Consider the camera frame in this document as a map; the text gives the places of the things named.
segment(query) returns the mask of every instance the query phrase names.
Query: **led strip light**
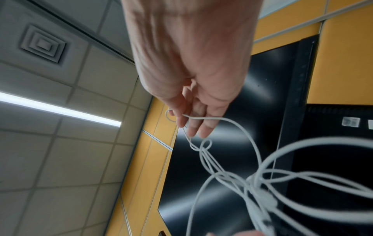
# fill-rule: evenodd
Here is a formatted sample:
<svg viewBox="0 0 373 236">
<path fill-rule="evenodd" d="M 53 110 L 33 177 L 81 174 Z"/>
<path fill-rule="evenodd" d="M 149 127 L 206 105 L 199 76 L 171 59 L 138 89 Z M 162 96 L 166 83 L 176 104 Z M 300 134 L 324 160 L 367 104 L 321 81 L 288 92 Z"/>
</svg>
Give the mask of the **led strip light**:
<svg viewBox="0 0 373 236">
<path fill-rule="evenodd" d="M 5 103 L 18 105 L 18 106 L 22 106 L 22 107 L 42 110 L 42 111 L 45 111 L 45 112 L 51 112 L 51 113 L 55 113 L 55 114 L 59 114 L 59 115 L 70 116 L 70 117 L 74 117 L 74 118 L 78 118 L 78 119 L 82 119 L 82 120 L 86 120 L 86 121 L 93 121 L 93 122 L 96 122 L 96 123 L 107 124 L 107 125 L 115 126 L 115 127 L 120 127 L 120 125 L 122 123 L 120 121 L 115 121 L 115 120 L 111 120 L 111 119 L 108 119 L 108 118 L 103 118 L 103 117 L 96 116 L 96 115 L 91 115 L 91 114 L 84 113 L 84 112 L 78 112 L 78 111 L 75 111 L 75 110 L 72 110 L 72 109 L 67 109 L 67 108 L 64 108 L 64 107 L 59 107 L 59 106 L 47 104 L 47 103 L 44 103 L 44 102 L 39 102 L 39 101 L 27 99 L 27 98 L 22 98 L 22 97 L 19 97 L 19 96 L 7 94 L 7 93 L 2 93 L 2 92 L 0 92 L 0 101 L 5 102 Z"/>
</svg>

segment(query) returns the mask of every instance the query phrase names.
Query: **tangled cable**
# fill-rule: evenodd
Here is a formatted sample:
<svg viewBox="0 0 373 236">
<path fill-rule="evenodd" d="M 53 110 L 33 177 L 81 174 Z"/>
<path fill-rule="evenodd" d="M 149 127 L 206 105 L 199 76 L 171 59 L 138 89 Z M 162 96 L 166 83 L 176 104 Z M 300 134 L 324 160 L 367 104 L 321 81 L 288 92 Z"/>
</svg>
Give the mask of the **tangled cable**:
<svg viewBox="0 0 373 236">
<path fill-rule="evenodd" d="M 251 135 L 237 122 L 224 118 L 224 117 L 191 117 L 188 115 L 184 115 L 187 118 L 190 119 L 196 119 L 196 120 L 205 120 L 205 119 L 211 119 L 211 120 L 222 120 L 227 121 L 229 123 L 234 124 L 239 129 L 244 132 L 244 134 L 247 136 L 247 138 L 250 140 L 254 150 L 256 157 L 258 159 L 258 170 L 247 177 L 246 179 L 243 179 L 242 177 L 236 175 L 235 173 L 225 171 L 223 167 L 216 161 L 216 159 L 210 154 L 208 151 L 213 142 L 212 140 L 205 138 L 202 140 L 199 147 L 194 145 L 191 142 L 191 138 L 189 138 L 186 135 L 186 130 L 184 127 L 184 133 L 185 137 L 189 142 L 190 148 L 193 149 L 196 152 L 199 152 L 199 157 L 202 163 L 202 166 L 205 168 L 205 170 L 211 175 L 202 185 L 200 188 L 195 201 L 193 203 L 192 209 L 189 214 L 188 219 L 188 226 L 186 229 L 186 236 L 190 236 L 191 228 L 192 228 L 192 220 L 195 212 L 195 207 L 198 202 L 199 197 L 201 196 L 202 192 L 205 190 L 207 185 L 213 180 L 216 179 L 218 182 L 223 184 L 224 186 L 228 187 L 235 193 L 237 193 L 239 196 L 243 198 L 243 200 L 246 203 L 246 207 L 250 216 L 250 219 L 255 227 L 256 230 L 261 231 L 267 236 L 275 236 L 275 229 L 272 226 L 269 226 L 268 224 L 265 224 L 265 222 L 270 222 L 271 218 L 269 213 L 273 213 L 276 216 L 278 216 L 283 221 L 287 222 L 289 225 L 291 225 L 293 228 L 301 232 L 302 234 L 306 236 L 318 236 L 315 232 L 309 230 L 308 228 L 304 227 L 303 225 L 299 224 L 294 219 L 290 218 L 283 212 L 281 212 L 277 208 L 278 201 L 281 201 L 288 207 L 292 208 L 293 210 L 296 210 L 300 213 L 303 213 L 305 215 L 323 219 L 323 220 L 329 220 L 329 221 L 335 221 L 335 222 L 344 222 L 344 223 L 359 223 L 359 224 L 373 224 L 373 211 L 335 211 L 335 210 L 324 210 L 324 209 L 318 209 L 318 208 L 311 208 L 308 206 L 301 205 L 299 203 L 296 203 L 284 195 L 280 194 L 271 184 L 272 183 L 279 183 L 284 181 L 289 181 L 295 178 L 301 178 L 331 189 L 339 190 L 342 192 L 346 192 L 349 194 L 357 195 L 360 197 L 370 198 L 373 199 L 373 190 L 369 189 L 359 183 L 356 183 L 354 181 L 338 177 L 335 175 L 330 175 L 326 173 L 320 173 L 320 172 L 313 172 L 313 171 L 303 171 L 303 172 L 292 172 L 288 170 L 279 170 L 279 169 L 267 169 L 268 166 L 275 161 L 277 158 L 285 155 L 286 153 L 305 148 L 305 147 L 311 147 L 311 146 L 318 146 L 318 145 L 349 145 L 349 146 L 357 146 L 357 147 L 365 147 L 373 149 L 373 141 L 367 140 L 367 139 L 361 139 L 361 138 L 344 138 L 344 137 L 325 137 L 325 138 L 311 138 L 306 139 L 302 141 L 297 141 L 294 143 L 291 143 L 287 146 L 284 146 L 278 150 L 276 150 L 274 153 L 269 155 L 263 162 L 259 153 L 259 149 L 254 142 Z M 264 179 L 263 174 L 264 173 L 279 173 L 283 174 L 283 177 L 279 178 L 271 178 L 271 179 Z M 327 182 L 325 180 L 319 179 L 328 179 L 332 180 L 334 182 L 339 182 L 343 185 Z M 264 190 L 261 188 L 262 185 L 265 185 L 268 188 L 267 190 Z M 254 198 L 255 201 L 249 198 L 248 193 L 251 194 L 251 196 Z"/>
</svg>

